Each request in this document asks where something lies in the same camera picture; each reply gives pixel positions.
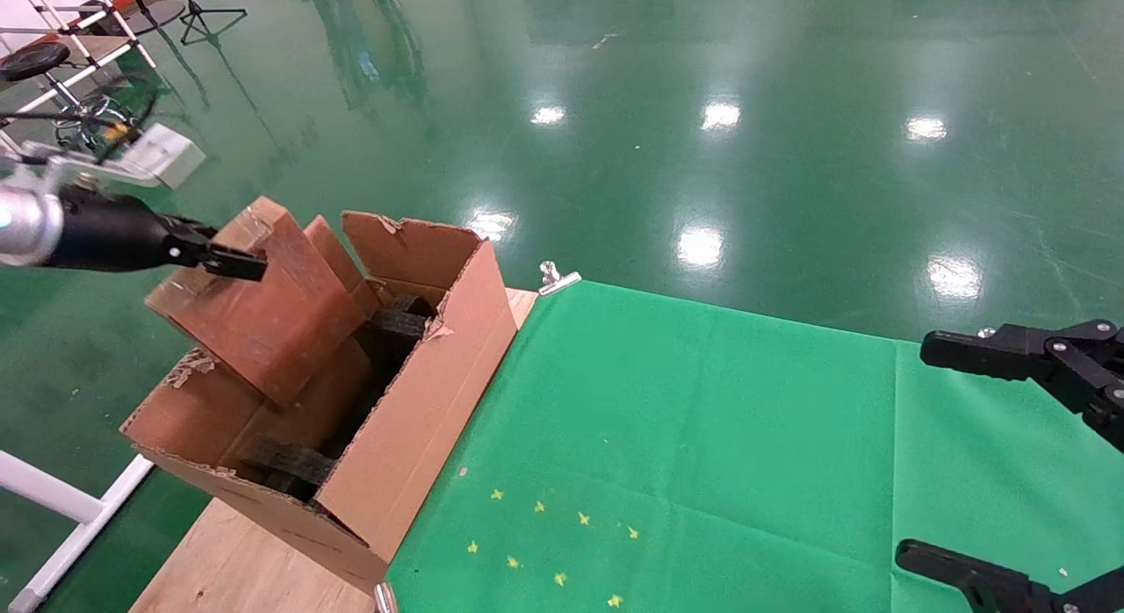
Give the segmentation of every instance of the white metal frame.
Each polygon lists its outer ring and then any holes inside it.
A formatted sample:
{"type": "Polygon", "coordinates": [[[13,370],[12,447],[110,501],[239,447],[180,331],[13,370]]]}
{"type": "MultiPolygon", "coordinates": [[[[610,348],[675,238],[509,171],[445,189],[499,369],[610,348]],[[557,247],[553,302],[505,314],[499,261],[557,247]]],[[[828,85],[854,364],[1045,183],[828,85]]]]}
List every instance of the white metal frame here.
{"type": "Polygon", "coordinates": [[[31,613],[38,609],[149,470],[152,461],[136,456],[99,499],[0,451],[0,488],[7,488],[78,522],[63,544],[8,605],[8,613],[31,613]]]}
{"type": "MultiPolygon", "coordinates": [[[[39,18],[43,19],[45,28],[29,29],[22,27],[0,27],[0,34],[64,34],[64,36],[67,36],[71,39],[74,47],[78,48],[79,53],[81,53],[82,56],[85,58],[85,61],[88,61],[90,64],[84,69],[81,69],[78,73],[67,78],[65,81],[63,81],[62,85],[64,89],[69,89],[73,84],[76,84],[78,82],[84,80],[84,78],[89,78],[97,70],[109,64],[110,62],[114,62],[115,60],[117,60],[117,57],[125,55],[125,53],[133,47],[136,47],[137,52],[140,53],[140,56],[144,57],[144,61],[148,63],[148,66],[153,69],[156,67],[156,63],[153,62],[152,56],[148,55],[148,49],[145,49],[144,45],[140,44],[140,40],[137,39],[136,34],[134,34],[133,29],[129,28],[128,22],[126,22],[120,11],[114,8],[114,0],[99,0],[102,2],[101,6],[52,6],[51,3],[48,3],[47,0],[27,0],[27,1],[28,4],[31,4],[31,8],[37,13],[39,13],[39,18]],[[70,25],[66,24],[66,20],[63,19],[60,11],[90,13],[90,16],[82,18],[81,20],[78,21],[76,25],[74,25],[73,28],[71,28],[70,25]],[[93,57],[92,53],[90,53],[90,49],[88,49],[85,45],[82,44],[82,40],[79,39],[78,35],[74,34],[74,31],[76,29],[84,29],[89,27],[89,25],[93,25],[96,21],[99,21],[102,18],[110,16],[110,13],[112,13],[112,17],[117,20],[117,24],[120,25],[121,29],[124,29],[125,36],[128,37],[128,42],[124,42],[119,47],[112,49],[112,52],[105,55],[103,57],[93,57]]],[[[53,88],[47,89],[46,92],[31,100],[30,103],[25,105],[22,108],[20,108],[18,112],[28,112],[33,109],[38,108],[39,106],[43,106],[44,103],[47,102],[47,100],[55,97],[60,97],[60,93],[57,93],[53,88]]],[[[4,133],[3,130],[0,130],[0,142],[2,142],[2,144],[8,145],[9,147],[16,145],[16,142],[12,141],[11,137],[8,136],[7,133],[4,133]]]]}

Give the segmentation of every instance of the silver clip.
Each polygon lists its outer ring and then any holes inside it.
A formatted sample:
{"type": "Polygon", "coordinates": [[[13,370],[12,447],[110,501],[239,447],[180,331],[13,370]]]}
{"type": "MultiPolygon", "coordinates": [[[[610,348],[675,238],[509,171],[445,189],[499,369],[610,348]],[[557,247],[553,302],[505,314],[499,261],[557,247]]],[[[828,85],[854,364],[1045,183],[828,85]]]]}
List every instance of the silver clip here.
{"type": "Polygon", "coordinates": [[[554,265],[554,262],[551,261],[538,264],[538,270],[543,271],[543,286],[538,289],[538,294],[544,297],[551,292],[558,292],[566,286],[581,281],[581,276],[577,272],[562,277],[562,274],[559,273],[558,265],[554,265]]]}
{"type": "Polygon", "coordinates": [[[380,583],[374,587],[374,610],[377,613],[399,613],[395,589],[390,583],[380,583]]]}

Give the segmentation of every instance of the cable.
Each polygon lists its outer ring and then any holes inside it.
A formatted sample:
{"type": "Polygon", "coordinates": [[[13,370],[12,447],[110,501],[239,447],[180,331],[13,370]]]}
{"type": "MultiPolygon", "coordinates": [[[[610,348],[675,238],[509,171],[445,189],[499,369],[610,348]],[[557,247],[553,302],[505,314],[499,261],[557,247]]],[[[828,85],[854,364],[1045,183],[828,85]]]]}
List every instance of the cable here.
{"type": "Polygon", "coordinates": [[[70,115],[65,112],[0,112],[0,119],[49,119],[52,121],[81,121],[101,126],[103,128],[115,128],[117,124],[99,119],[92,115],[70,115]]]}
{"type": "MultiPolygon", "coordinates": [[[[109,89],[114,88],[116,84],[129,81],[126,75],[121,75],[114,80],[112,82],[101,85],[93,91],[92,94],[101,93],[107,94],[109,89]]],[[[111,121],[108,119],[102,119],[93,115],[73,115],[67,112],[2,112],[0,111],[0,119],[47,119],[52,121],[76,121],[79,124],[90,124],[93,126],[99,126],[110,130],[107,135],[111,136],[109,145],[97,153],[94,156],[93,164],[101,165],[110,156],[114,155],[117,150],[125,144],[125,142],[134,141],[140,135],[140,127],[152,115],[153,109],[156,106],[156,88],[148,80],[144,78],[133,76],[132,81],[143,83],[148,91],[148,100],[145,101],[144,110],[140,116],[133,119],[127,124],[121,121],[111,121]]],[[[20,162],[26,165],[45,165],[46,160],[39,156],[27,156],[24,154],[18,154],[20,162]]]]}
{"type": "MultiPolygon", "coordinates": [[[[120,78],[117,78],[116,80],[106,84],[105,87],[99,88],[98,91],[105,93],[114,84],[124,80],[125,76],[121,75],[120,78]]],[[[148,120],[148,116],[152,115],[153,108],[156,107],[156,87],[154,87],[152,82],[145,80],[144,78],[136,78],[135,80],[144,84],[148,89],[148,101],[145,101],[144,110],[140,112],[140,116],[135,118],[132,125],[126,127],[125,132],[121,132],[119,127],[115,126],[114,129],[116,129],[117,134],[114,137],[114,139],[109,142],[109,145],[107,145],[105,150],[101,150],[101,152],[94,159],[93,164],[96,165],[101,165],[102,163],[105,163],[108,157],[112,156],[112,154],[117,152],[117,150],[119,150],[121,145],[125,144],[125,142],[133,141],[137,136],[139,136],[138,133],[139,128],[144,126],[145,121],[148,120]]]]}

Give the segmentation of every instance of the tripod stand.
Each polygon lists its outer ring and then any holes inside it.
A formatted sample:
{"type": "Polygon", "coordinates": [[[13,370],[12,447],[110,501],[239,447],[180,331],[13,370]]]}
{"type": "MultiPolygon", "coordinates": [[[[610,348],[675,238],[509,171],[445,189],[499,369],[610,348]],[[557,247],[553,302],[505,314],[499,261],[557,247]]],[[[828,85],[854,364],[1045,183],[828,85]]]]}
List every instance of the tripod stand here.
{"type": "Polygon", "coordinates": [[[133,0],[133,2],[136,3],[137,9],[140,9],[140,13],[133,13],[125,21],[129,24],[129,29],[133,29],[137,36],[153,29],[160,29],[183,13],[183,6],[180,4],[180,1],[167,0],[153,4],[146,4],[144,0],[133,0]]]}
{"type": "Polygon", "coordinates": [[[180,21],[183,22],[183,25],[184,25],[183,36],[180,37],[180,44],[181,45],[187,45],[188,44],[188,34],[190,34],[192,30],[200,33],[205,38],[208,38],[210,36],[217,36],[217,34],[221,34],[223,31],[225,31],[225,30],[229,29],[230,27],[233,27],[236,21],[242,20],[242,17],[245,17],[245,16],[246,16],[246,10],[245,9],[237,9],[237,8],[235,8],[235,9],[203,9],[203,8],[201,8],[199,6],[199,3],[197,3],[197,1],[194,1],[194,0],[188,0],[188,12],[185,12],[183,16],[180,17],[180,21]],[[203,18],[202,18],[202,16],[205,13],[241,13],[242,16],[237,17],[236,19],[234,19],[233,22],[230,22],[226,27],[223,27],[218,31],[211,31],[210,28],[207,27],[207,21],[203,20],[203,18]],[[201,28],[196,25],[197,20],[199,21],[200,25],[202,25],[201,28]]]}

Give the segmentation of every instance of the black stool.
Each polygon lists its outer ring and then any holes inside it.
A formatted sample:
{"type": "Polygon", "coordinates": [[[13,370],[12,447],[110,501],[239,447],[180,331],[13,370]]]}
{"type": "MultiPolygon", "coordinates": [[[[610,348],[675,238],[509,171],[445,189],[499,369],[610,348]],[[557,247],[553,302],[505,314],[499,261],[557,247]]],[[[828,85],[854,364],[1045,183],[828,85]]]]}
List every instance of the black stool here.
{"type": "MultiPolygon", "coordinates": [[[[103,121],[120,121],[132,124],[133,114],[118,105],[109,96],[94,93],[79,100],[65,84],[56,80],[51,71],[57,69],[70,57],[71,51],[61,42],[40,42],[28,45],[0,61],[0,78],[4,82],[20,82],[28,78],[43,75],[58,97],[65,102],[58,110],[61,115],[78,115],[92,117],[103,121]]],[[[53,120],[55,141],[60,147],[72,150],[76,142],[94,152],[108,145],[101,134],[101,126],[90,121],[53,120]]]]}

